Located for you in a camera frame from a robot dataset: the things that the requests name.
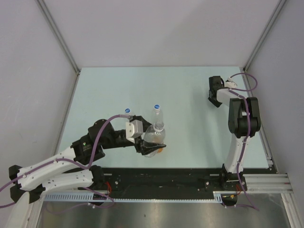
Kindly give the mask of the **orange bottle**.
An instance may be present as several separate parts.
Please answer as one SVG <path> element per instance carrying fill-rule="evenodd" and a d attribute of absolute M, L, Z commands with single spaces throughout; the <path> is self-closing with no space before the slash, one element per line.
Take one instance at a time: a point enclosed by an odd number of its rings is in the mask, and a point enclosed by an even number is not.
<path fill-rule="evenodd" d="M 158 144 L 163 144 L 163 142 L 164 142 L 164 136 L 162 134 L 156 134 L 155 137 L 154 137 L 154 142 L 158 143 Z M 162 150 L 163 150 L 163 148 L 159 148 L 157 150 L 157 153 L 161 153 Z"/>

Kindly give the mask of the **clear plastic bottle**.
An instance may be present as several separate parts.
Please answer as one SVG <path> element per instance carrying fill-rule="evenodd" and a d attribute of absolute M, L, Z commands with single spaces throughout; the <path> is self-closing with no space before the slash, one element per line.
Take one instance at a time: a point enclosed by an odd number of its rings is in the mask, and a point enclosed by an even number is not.
<path fill-rule="evenodd" d="M 150 148 L 153 147 L 153 143 L 163 144 L 165 136 L 166 131 L 164 129 L 164 123 L 162 121 L 157 121 L 147 128 L 143 138 L 143 144 Z"/>

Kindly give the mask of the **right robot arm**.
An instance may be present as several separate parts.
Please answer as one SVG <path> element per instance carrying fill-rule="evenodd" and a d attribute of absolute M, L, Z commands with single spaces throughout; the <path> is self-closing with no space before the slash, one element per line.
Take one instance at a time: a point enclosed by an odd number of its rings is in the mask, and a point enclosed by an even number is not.
<path fill-rule="evenodd" d="M 223 190 L 238 190 L 246 186 L 243 177 L 243 159 L 251 139 L 260 131 L 261 118 L 256 97 L 244 97 L 237 93 L 244 89 L 228 78 L 209 78 L 208 100 L 217 108 L 222 104 L 228 107 L 228 129 L 232 134 L 227 159 L 219 173 L 218 185 Z"/>

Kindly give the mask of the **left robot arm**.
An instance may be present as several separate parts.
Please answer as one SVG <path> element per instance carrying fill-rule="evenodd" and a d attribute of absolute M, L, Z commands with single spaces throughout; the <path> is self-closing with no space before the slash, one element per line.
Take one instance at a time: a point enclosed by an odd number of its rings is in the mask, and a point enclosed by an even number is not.
<path fill-rule="evenodd" d="M 17 203 L 28 193 L 33 203 L 53 191 L 108 187 L 102 168 L 93 163 L 104 158 L 105 149 L 134 147 L 145 156 L 165 148 L 163 142 L 142 138 L 150 126 L 142 116 L 126 114 L 96 121 L 86 135 L 58 154 L 28 167 L 9 167 L 10 198 Z"/>

